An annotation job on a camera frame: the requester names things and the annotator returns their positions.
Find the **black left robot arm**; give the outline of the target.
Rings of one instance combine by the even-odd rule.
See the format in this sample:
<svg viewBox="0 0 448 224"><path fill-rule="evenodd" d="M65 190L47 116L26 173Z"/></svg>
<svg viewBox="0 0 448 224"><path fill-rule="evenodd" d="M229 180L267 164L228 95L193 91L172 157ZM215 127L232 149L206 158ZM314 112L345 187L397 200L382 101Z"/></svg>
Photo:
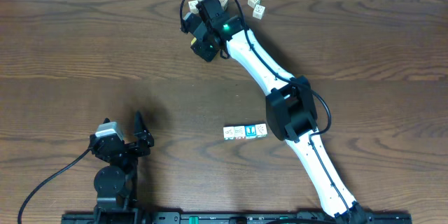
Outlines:
<svg viewBox="0 0 448 224"><path fill-rule="evenodd" d="M140 112L134 117L136 141L125 143L117 122L108 118L90 135L92 154L108 163L94 178L97 204L94 223L146 223L148 214L137 207L139 158L151 153L154 138Z"/></svg>

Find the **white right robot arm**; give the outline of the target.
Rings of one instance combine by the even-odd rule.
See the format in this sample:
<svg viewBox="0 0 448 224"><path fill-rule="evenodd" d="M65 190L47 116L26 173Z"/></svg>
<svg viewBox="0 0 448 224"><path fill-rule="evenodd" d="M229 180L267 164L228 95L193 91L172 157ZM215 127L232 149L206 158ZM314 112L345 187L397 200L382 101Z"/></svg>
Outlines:
<svg viewBox="0 0 448 224"><path fill-rule="evenodd" d="M230 17L219 0L191 1L188 5L190 12L181 15L181 31L194 36L193 52L208 62L225 52L250 73L265 94L267 124L301 161L322 210L336 223L366 223L366 213L342 182L323 146L314 103L322 98L309 81L279 66L244 18Z"/></svg>

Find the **wooden block letter A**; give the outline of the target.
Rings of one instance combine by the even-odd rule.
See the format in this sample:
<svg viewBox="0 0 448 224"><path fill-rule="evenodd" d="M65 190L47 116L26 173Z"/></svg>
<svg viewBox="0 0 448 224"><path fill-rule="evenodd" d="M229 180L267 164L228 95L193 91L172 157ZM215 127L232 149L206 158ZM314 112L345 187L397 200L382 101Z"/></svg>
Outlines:
<svg viewBox="0 0 448 224"><path fill-rule="evenodd" d="M267 136L267 126L265 123L255 125L255 133L258 138Z"/></svg>

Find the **wooden block blue top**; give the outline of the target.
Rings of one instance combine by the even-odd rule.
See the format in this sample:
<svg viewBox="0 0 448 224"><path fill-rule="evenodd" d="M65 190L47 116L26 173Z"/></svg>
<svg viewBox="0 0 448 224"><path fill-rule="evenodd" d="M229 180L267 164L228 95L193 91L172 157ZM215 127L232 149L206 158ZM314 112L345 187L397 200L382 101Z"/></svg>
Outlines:
<svg viewBox="0 0 448 224"><path fill-rule="evenodd" d="M255 125L246 125L245 129L245 137L246 139L253 139L257 137L256 126Z"/></svg>

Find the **wooden block letter G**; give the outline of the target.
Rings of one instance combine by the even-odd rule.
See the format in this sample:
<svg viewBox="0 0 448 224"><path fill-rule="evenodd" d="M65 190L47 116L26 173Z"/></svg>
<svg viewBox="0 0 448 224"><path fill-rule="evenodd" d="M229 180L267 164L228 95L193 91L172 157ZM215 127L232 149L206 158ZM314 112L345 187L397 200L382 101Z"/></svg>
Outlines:
<svg viewBox="0 0 448 224"><path fill-rule="evenodd" d="M224 127L223 136L226 141L235 139L235 128L233 126Z"/></svg>

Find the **wooden block ladybug yellow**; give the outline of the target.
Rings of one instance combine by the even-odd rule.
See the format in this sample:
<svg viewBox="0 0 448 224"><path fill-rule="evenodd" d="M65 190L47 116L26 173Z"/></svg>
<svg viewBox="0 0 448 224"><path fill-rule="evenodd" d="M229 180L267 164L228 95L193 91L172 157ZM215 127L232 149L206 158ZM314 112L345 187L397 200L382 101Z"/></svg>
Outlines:
<svg viewBox="0 0 448 224"><path fill-rule="evenodd" d="M246 138L246 132L245 132L245 126L234 126L234 137L235 139L245 139Z"/></svg>

